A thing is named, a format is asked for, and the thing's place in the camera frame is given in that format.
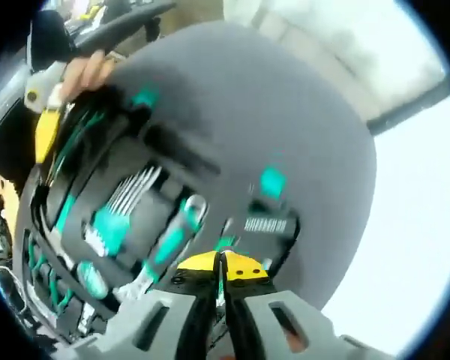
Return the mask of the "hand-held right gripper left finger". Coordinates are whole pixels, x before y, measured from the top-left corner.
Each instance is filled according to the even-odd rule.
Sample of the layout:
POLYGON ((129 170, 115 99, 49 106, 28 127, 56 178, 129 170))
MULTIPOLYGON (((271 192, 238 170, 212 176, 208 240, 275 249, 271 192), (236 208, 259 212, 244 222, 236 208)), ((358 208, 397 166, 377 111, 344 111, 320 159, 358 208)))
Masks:
POLYGON ((104 334, 73 348, 74 359, 205 359, 215 316, 220 254, 181 262, 161 287, 124 303, 104 334))

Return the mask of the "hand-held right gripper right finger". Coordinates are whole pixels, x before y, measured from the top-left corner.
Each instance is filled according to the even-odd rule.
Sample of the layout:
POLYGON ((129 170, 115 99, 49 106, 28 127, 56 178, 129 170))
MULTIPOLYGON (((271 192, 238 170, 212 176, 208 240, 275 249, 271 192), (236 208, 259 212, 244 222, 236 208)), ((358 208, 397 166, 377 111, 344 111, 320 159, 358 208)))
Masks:
POLYGON ((226 250, 226 324, 237 359, 363 359, 365 347, 335 335, 331 320, 290 290, 278 291, 255 259, 226 250))

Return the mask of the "person's left hand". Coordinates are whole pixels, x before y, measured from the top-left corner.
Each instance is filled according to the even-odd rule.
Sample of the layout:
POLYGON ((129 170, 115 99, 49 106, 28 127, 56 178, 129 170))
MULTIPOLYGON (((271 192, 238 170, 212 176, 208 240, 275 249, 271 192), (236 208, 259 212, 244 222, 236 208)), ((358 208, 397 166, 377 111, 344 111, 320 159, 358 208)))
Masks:
POLYGON ((113 72, 115 65, 115 61, 107 58, 103 50, 95 51, 86 58, 74 58, 63 73, 61 100, 70 102, 83 92, 97 90, 113 72))

